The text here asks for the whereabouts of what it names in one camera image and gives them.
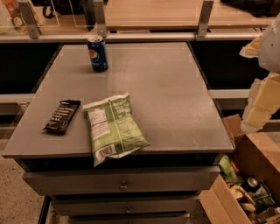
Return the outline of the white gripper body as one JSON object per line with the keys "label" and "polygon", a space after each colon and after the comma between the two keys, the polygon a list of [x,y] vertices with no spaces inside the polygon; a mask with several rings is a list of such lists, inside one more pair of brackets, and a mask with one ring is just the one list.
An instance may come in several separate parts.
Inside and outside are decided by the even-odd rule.
{"label": "white gripper body", "polygon": [[280,73],[280,14],[261,36],[259,66],[269,72]]}

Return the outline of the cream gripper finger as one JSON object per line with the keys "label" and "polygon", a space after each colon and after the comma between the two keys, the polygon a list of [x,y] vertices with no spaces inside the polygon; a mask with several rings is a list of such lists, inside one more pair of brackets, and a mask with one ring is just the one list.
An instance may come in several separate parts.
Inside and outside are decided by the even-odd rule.
{"label": "cream gripper finger", "polygon": [[239,54],[248,59],[257,58],[259,56],[261,36],[254,38],[250,43],[245,45],[239,52]]}
{"label": "cream gripper finger", "polygon": [[255,79],[242,115],[241,130],[245,133],[261,130],[279,109],[280,74],[269,73],[263,80]]}

